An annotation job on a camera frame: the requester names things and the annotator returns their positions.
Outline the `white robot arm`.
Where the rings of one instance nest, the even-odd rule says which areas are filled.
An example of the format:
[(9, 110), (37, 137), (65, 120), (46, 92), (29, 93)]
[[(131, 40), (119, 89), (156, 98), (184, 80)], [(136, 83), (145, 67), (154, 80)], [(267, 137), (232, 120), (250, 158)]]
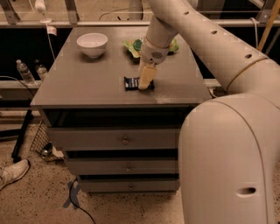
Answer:
[(197, 106), (181, 127), (185, 224), (276, 224), (273, 172), (280, 153), (280, 67), (197, 12), (189, 0), (148, 0), (140, 87), (180, 35), (226, 95)]

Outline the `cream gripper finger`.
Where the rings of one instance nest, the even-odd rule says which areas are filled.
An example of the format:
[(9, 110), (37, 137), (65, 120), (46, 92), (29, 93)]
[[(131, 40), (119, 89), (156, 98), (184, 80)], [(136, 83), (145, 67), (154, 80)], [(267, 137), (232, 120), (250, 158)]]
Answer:
[(138, 88), (140, 90), (145, 90), (148, 88), (150, 83), (153, 81), (156, 76), (158, 70), (154, 63), (144, 63), (140, 62), (139, 73), (140, 79), (138, 82)]

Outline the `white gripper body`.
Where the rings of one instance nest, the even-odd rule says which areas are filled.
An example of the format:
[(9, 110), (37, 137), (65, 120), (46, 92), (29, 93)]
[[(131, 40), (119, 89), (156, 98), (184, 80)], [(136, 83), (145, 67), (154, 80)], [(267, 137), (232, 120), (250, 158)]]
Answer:
[(148, 40), (147, 37), (143, 39), (143, 43), (141, 45), (141, 59), (140, 63), (141, 64), (161, 64), (170, 48), (170, 43), (165, 42), (161, 44), (160, 42), (152, 43), (151, 41)]

